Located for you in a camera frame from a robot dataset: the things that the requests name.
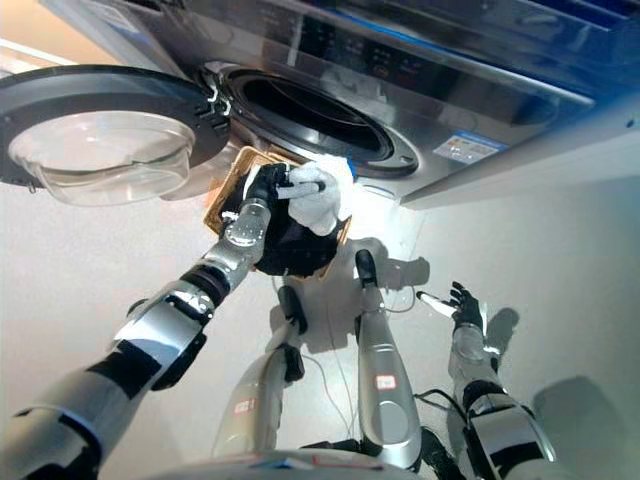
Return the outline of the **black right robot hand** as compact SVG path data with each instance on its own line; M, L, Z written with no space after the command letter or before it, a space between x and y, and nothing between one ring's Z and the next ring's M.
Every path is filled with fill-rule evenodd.
M486 314L479 301L461 283L453 281L448 300L440 299L426 291L418 291L416 298L435 312L452 320L456 326L475 325L480 330L486 326Z

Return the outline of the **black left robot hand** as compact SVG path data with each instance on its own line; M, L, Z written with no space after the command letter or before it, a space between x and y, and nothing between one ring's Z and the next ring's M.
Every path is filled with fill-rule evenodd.
M267 206L279 200L293 200L322 193L326 184L322 180L292 181L292 166L287 163L269 163L250 168L244 184L244 200L260 200Z

